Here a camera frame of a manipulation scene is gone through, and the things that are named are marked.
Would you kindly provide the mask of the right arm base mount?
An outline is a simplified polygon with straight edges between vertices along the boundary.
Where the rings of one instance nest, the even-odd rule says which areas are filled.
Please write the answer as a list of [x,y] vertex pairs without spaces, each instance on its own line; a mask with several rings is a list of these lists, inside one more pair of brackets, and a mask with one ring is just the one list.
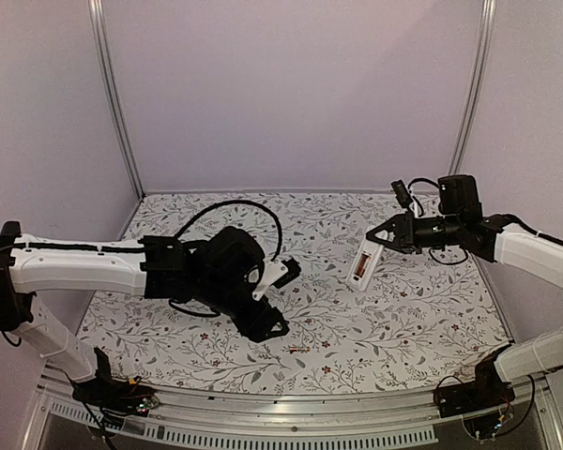
[[448,375],[433,391],[433,402],[442,418],[506,405],[513,400],[511,384],[499,378],[490,361],[476,365],[472,381],[463,382],[455,375]]

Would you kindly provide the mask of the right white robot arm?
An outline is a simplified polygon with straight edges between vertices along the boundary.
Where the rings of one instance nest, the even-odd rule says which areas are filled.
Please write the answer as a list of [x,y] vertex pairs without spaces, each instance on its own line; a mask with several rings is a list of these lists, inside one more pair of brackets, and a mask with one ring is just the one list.
[[[367,231],[365,238],[379,247],[403,254],[425,248],[457,246],[488,263],[515,267],[563,291],[563,241],[536,231],[513,214],[484,216],[477,183],[469,174],[435,181],[439,214],[416,217],[412,196],[403,181],[392,188],[403,213]],[[563,368],[563,328],[514,344],[478,366],[481,375],[466,389],[466,400],[476,409],[499,398],[503,383],[534,373]]]

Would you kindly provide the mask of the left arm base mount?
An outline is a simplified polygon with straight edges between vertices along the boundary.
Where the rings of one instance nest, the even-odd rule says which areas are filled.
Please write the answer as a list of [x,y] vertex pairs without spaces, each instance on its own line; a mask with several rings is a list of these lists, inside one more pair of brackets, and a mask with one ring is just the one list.
[[106,353],[95,348],[94,355],[97,368],[93,377],[85,382],[71,382],[75,400],[123,416],[147,416],[149,411],[160,405],[156,390],[143,384],[141,376],[125,381],[116,380],[112,376]]

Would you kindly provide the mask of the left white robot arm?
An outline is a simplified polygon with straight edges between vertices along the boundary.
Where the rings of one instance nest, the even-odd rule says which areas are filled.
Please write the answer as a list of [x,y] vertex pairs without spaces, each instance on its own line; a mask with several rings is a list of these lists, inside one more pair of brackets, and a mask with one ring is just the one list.
[[300,273],[293,258],[267,260],[247,232],[225,227],[208,240],[145,236],[112,243],[52,241],[24,234],[17,221],[0,233],[0,332],[31,344],[101,407],[120,399],[107,357],[72,335],[38,298],[42,291],[123,293],[164,299],[178,307],[196,301],[231,319],[252,342],[289,331],[266,299]]

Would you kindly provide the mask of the white remote control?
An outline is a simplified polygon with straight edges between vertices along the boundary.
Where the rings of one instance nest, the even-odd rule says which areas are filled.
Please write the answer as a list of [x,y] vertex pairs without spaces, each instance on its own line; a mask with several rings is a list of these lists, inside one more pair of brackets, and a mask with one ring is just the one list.
[[360,243],[356,257],[350,266],[346,283],[359,292],[366,291],[382,252],[382,245],[364,239]]

